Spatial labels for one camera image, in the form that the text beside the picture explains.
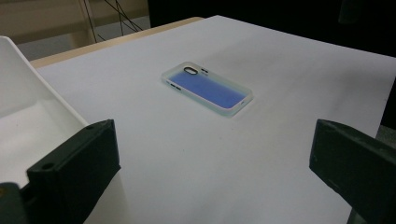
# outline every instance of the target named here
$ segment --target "white table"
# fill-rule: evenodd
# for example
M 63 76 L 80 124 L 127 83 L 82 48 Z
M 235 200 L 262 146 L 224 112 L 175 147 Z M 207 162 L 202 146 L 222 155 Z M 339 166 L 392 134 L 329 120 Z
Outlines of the white table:
M 163 85 L 185 61 L 253 101 L 225 118 Z M 396 59 L 216 16 L 37 71 L 116 123 L 121 170 L 87 223 L 338 224 L 350 206 L 308 167 L 316 121 L 375 136 Z

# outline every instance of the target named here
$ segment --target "black cable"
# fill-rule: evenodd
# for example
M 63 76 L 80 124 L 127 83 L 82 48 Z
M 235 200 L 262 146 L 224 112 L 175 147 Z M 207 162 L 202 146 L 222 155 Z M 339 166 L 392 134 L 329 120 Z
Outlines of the black cable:
M 99 35 L 99 34 L 98 34 L 98 36 L 99 36 L 99 37 L 100 37 L 100 38 L 101 38 L 103 41 L 106 41 L 104 38 L 102 38 L 102 36 L 101 36 L 101 35 Z
M 95 43 L 97 43 L 95 31 L 93 30 L 93 25 L 92 25 L 92 21 L 91 21 L 90 11 L 88 10 L 87 3 L 85 2 L 85 0 L 84 0 L 84 6 L 85 6 L 85 10 L 87 11 L 87 14 L 88 14 L 88 20 L 90 20 L 90 26 L 91 26 L 91 30 L 92 30 L 92 34 L 93 34 L 93 39 L 95 40 Z
M 119 8 L 120 8 L 120 10 L 118 10 L 116 7 L 114 7 L 113 5 L 111 5 L 111 3 L 109 3 L 107 0 L 105 0 L 105 2 L 108 4 L 108 5 L 110 5 L 114 10 L 116 10 L 118 13 L 119 13 L 119 15 L 121 15 L 123 18 L 125 18 L 129 23 L 131 23 L 132 24 L 132 26 L 133 27 L 135 27 L 135 29 L 134 28 L 132 28 L 132 27 L 130 27 L 130 26 L 128 26 L 128 28 L 130 28 L 131 30 L 133 30 L 133 31 L 135 31 L 135 32 L 138 32 L 138 29 L 139 30 L 143 30 L 141 27 L 139 27 L 136 23 L 134 23 L 134 22 L 132 22 L 129 18 L 128 18 L 128 16 L 125 14 L 125 12 L 123 11 L 123 9 L 122 9 L 122 7 L 120 6 L 120 4 L 118 3 L 118 1 L 116 1 L 116 4 L 118 4 L 119 5 Z
M 118 0 L 116 0 L 116 5 L 117 5 L 117 11 L 120 11 L 120 9 L 119 9 L 120 4 L 119 4 Z M 121 14 L 120 13 L 119 13 L 119 20 L 120 20 L 121 35 L 123 35 L 122 19 L 121 19 Z

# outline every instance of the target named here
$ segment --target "white plastic tray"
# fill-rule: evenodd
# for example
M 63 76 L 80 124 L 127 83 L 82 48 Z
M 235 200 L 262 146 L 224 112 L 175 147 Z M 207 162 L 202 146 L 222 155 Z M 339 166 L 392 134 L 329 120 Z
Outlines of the white plastic tray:
M 87 122 L 0 36 L 0 182 L 28 183 L 26 170 Z

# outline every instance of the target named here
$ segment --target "clear phone case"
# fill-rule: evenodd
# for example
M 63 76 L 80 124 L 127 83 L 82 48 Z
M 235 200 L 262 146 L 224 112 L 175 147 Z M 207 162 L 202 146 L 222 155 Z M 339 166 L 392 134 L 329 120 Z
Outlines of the clear phone case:
M 253 99 L 250 89 L 191 62 L 164 72 L 162 80 L 223 116 L 233 116 Z

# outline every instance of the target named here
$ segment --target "dark background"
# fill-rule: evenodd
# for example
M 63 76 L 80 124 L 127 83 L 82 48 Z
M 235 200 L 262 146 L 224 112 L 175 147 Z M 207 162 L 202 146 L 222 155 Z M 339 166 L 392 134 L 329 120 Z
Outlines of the dark background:
M 148 9 L 151 27 L 190 17 L 220 15 L 293 35 L 396 57 L 396 6 L 393 2 L 148 0 Z M 351 19 L 340 22 L 340 12 L 343 18 Z M 392 129 L 396 129 L 394 89 L 395 85 L 382 119 L 382 124 Z

